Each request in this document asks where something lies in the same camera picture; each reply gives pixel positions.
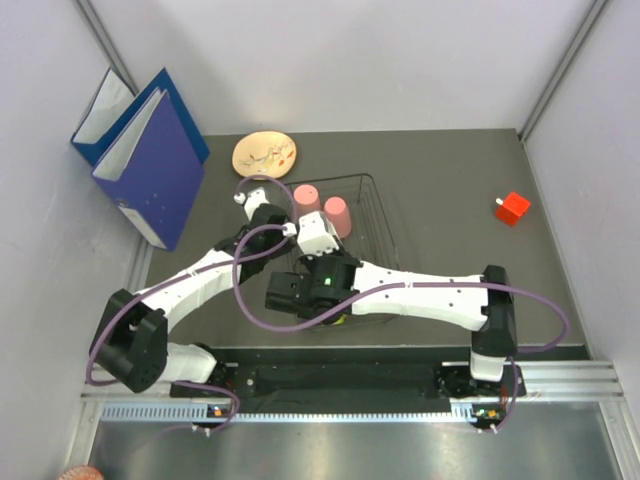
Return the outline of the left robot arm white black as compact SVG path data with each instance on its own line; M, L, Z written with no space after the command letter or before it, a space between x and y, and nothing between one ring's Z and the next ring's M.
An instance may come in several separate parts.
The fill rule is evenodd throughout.
M247 207L248 224L173 277L145 290L115 292L92 341L86 381L120 383L140 393L158 382L193 384L205 396L226 387L227 374L205 346L168 340L173 328L215 296L231 290L291 250L282 227L291 221L280 207Z

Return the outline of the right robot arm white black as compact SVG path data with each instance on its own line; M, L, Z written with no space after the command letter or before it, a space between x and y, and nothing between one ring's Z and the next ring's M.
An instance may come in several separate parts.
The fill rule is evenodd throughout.
M301 258L304 271L270 276L265 307L302 321L326 315L392 315L445 322L471 333L466 380L487 396L504 380L503 364L517 351L513 294L506 271L443 277L392 270L348 254Z

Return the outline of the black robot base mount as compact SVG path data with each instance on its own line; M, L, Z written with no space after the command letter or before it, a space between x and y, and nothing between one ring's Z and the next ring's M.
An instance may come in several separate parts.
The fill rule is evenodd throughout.
M209 382L253 406L271 397L309 400L313 393L344 398L357 391L391 391L414 403L422 396L517 396L519 368L506 364L502 380L476 381L463 347L219 348Z

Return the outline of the black wire dish rack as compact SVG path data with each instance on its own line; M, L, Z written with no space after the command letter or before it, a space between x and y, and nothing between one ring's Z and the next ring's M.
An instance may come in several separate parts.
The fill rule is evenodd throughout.
M350 210L352 232L342 240L346 250L354 257L381 267L399 270L398 253L389 226L387 216L381 201L377 185L373 177L366 173L342 175L336 177L317 178L308 181L289 182L285 185L290 190L301 184L314 185L320 195L321 207L325 201L333 196L343 198ZM297 247L280 260L286 261L284 266L277 267L280 271L294 271L305 273L301 264L301 253ZM360 327L373 324L385 324L397 318L392 314L369 314L365 316L347 316L345 322L338 326L329 326L331 321L313 327L344 328Z

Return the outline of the beige floral plate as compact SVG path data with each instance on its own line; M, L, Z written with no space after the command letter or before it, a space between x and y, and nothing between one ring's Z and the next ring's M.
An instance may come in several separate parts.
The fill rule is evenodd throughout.
M237 142L231 162L241 177L263 174L280 179L293 168L297 154L297 145L289 135L278 131L258 131Z

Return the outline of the white plate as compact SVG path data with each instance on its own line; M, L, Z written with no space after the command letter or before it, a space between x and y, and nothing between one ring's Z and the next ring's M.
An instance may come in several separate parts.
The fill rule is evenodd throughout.
M331 240L329 241L329 246L326 248L325 252L327 254L344 255L346 250L342 242L342 239L340 238L334 224L331 222L331 220L327 216L324 216L323 219L325 223L326 232L331 237Z

